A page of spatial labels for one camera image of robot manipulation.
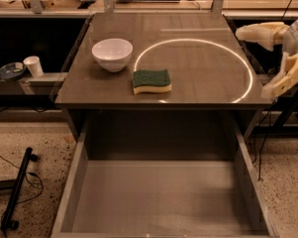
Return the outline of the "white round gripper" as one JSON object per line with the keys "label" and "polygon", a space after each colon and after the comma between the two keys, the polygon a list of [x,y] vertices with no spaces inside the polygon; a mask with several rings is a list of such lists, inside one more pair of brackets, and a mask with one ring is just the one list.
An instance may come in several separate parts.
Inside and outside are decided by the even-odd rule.
{"label": "white round gripper", "polygon": [[298,83],[298,19],[290,26],[283,22],[245,25],[236,30],[236,37],[271,52],[276,45],[282,44],[280,71],[262,88],[262,98],[275,99]]}

